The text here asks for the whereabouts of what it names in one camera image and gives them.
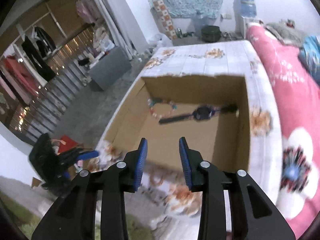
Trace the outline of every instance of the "cardboard box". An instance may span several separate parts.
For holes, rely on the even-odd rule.
[[[224,114],[207,121],[188,120],[160,125],[151,116],[149,98],[172,100],[173,113],[193,112],[199,105],[235,103],[237,114]],[[156,104],[158,114],[168,113],[168,104]],[[163,76],[140,78],[111,123],[106,140],[124,151],[136,150],[142,137],[148,140],[147,162],[182,170],[179,138],[223,171],[247,170],[250,150],[249,107],[245,78],[240,76]]]

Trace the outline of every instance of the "pink floral blanket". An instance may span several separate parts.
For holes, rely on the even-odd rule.
[[[298,59],[260,25],[247,38],[268,74],[283,136],[283,172],[277,208],[298,239],[320,211],[320,89]]]

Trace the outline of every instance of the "hanging clothes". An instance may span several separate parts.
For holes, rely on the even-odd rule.
[[[44,29],[35,26],[31,36],[36,40],[41,57],[46,57],[49,52],[53,52],[56,49],[53,39]]]
[[[9,73],[14,76],[31,95],[37,95],[37,85],[35,79],[30,75],[26,67],[18,62],[14,57],[9,56],[4,59]]]
[[[86,22],[86,23],[94,23],[95,19],[91,15],[90,11],[84,5],[81,0],[78,0],[76,3],[77,13],[78,15]]]
[[[18,55],[21,56],[23,63],[26,66],[26,68],[29,70],[30,74],[39,82],[41,86],[44,87],[47,84],[46,80],[42,76],[40,76],[40,74],[31,66],[29,61],[26,60],[26,58],[23,56],[22,52],[20,51],[20,48],[16,44],[14,44],[13,47],[14,47],[14,50],[18,53]]]
[[[0,122],[5,127],[10,126],[11,119],[18,103],[6,94],[5,90],[0,87]]]
[[[93,0],[81,0],[81,2],[89,10],[90,14],[95,19],[95,21],[102,18],[101,13]]]
[[[13,100],[17,99],[17,97],[14,95],[14,92],[9,88],[8,84],[3,80],[3,78],[1,76],[0,76],[0,85],[3,87],[3,89],[8,93],[8,95]]]
[[[33,46],[32,42],[27,36],[25,36],[25,41],[22,43],[22,48],[29,57],[30,61],[35,66],[38,73],[47,81],[53,79],[56,74],[54,71],[47,65],[47,63],[40,57],[38,51]]]
[[[15,54],[13,44],[10,44],[9,47],[4,51],[3,56],[13,56]]]
[[[30,104],[31,97],[24,91],[17,81],[10,76],[9,72],[3,66],[1,66],[0,69],[0,77],[8,85],[23,107],[26,107]]]

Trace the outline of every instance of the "metal screw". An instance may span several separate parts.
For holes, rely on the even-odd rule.
[[[203,168],[208,168],[210,166],[210,163],[209,162],[206,162],[206,161],[203,161],[200,163],[201,167]]]
[[[247,175],[247,173],[244,170],[239,170],[239,171],[237,171],[237,173],[241,177],[244,177],[245,175]]]
[[[89,171],[87,171],[87,170],[82,170],[82,171],[80,171],[80,176],[81,177],[85,177],[85,176],[87,176],[88,174],[89,174]]]
[[[124,168],[126,166],[126,163],[125,162],[118,162],[117,163],[117,167],[118,168]]]

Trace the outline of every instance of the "plastic bag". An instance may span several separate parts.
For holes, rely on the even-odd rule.
[[[93,37],[93,48],[96,51],[106,52],[115,47],[114,43],[109,39],[104,27],[96,29]]]
[[[172,41],[163,33],[158,33],[149,40],[149,48],[153,49],[153,53],[159,48],[172,46]]]
[[[109,39],[109,37],[106,35],[102,41],[100,41],[100,49],[101,51],[109,51],[115,47],[114,43]]]

